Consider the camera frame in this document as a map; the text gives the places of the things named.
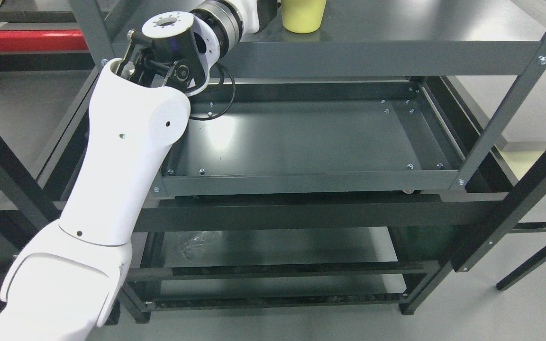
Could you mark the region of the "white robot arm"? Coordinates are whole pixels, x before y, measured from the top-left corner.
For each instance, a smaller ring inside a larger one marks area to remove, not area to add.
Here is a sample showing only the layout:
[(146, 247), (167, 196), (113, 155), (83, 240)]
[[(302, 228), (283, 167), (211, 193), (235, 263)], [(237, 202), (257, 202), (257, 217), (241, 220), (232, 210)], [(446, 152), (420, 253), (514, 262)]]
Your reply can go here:
[(190, 97), (278, 9), (277, 0), (204, 0), (128, 32), (125, 56), (108, 61), (95, 84), (85, 157), (60, 217), (4, 277), (0, 341), (84, 341), (105, 324), (128, 274), (143, 203), (191, 119)]

